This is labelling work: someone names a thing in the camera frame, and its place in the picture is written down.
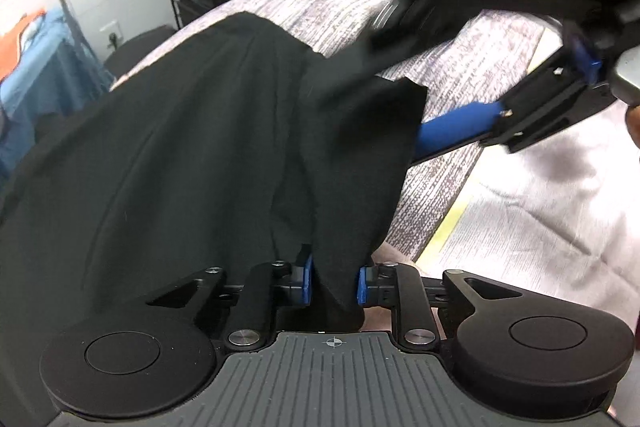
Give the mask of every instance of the blue garment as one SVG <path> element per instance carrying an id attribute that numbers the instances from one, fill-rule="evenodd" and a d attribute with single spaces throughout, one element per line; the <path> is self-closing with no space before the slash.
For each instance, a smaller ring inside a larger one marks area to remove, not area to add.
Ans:
<path id="1" fill-rule="evenodd" d="M 16 70 L 0 84 L 0 188 L 34 145 L 41 116 L 68 116 L 113 83 L 81 34 L 73 37 L 75 24 L 67 23 L 62 10 L 49 11 Z"/>

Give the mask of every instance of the round metal pivot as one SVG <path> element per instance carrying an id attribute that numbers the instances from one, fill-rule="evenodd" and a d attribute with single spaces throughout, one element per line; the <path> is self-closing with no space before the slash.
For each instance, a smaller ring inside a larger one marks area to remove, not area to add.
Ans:
<path id="1" fill-rule="evenodd" d="M 229 342 L 234 346 L 253 346 L 260 340 L 260 333 L 254 330 L 238 330 L 229 335 Z"/>
<path id="2" fill-rule="evenodd" d="M 409 330 L 404 334 L 404 339 L 410 344 L 425 346 L 431 344 L 436 339 L 436 335 L 430 330 Z"/>

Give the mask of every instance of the electrical outlet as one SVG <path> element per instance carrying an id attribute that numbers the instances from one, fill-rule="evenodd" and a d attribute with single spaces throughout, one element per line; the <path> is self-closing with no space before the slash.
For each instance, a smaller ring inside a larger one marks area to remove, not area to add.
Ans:
<path id="1" fill-rule="evenodd" d="M 104 47 L 110 51 L 114 51 L 114 48 L 117 48 L 124 42 L 124 37 L 122 35 L 122 30 L 120 29 L 120 23 L 118 21 L 111 21 L 109 24 L 100 28 L 100 34 L 102 35 L 102 42 L 104 43 Z"/>

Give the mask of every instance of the orange cloth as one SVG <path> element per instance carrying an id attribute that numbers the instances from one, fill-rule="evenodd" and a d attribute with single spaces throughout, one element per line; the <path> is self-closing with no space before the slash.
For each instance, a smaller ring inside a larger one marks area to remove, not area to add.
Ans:
<path id="1" fill-rule="evenodd" d="M 25 29 L 38 17 L 44 15 L 44 10 L 38 10 L 30 15 L 23 17 L 14 29 L 0 37 L 0 84 L 6 77 L 14 72 L 15 68 L 20 64 L 22 49 L 20 47 L 20 39 Z"/>

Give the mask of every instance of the black circular cover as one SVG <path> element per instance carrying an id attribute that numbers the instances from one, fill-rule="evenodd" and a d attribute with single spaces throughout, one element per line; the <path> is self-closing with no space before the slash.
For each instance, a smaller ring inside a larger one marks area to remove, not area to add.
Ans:
<path id="1" fill-rule="evenodd" d="M 144 314 L 96 317 L 59 335 L 43 353 L 40 376 L 63 409 L 125 419 L 183 402 L 214 366 L 201 331 L 148 307 Z"/>
<path id="2" fill-rule="evenodd" d="M 542 295 L 491 301 L 460 324 L 456 368 L 478 389 L 527 403 L 576 403 L 614 389 L 633 334 L 613 315 Z"/>

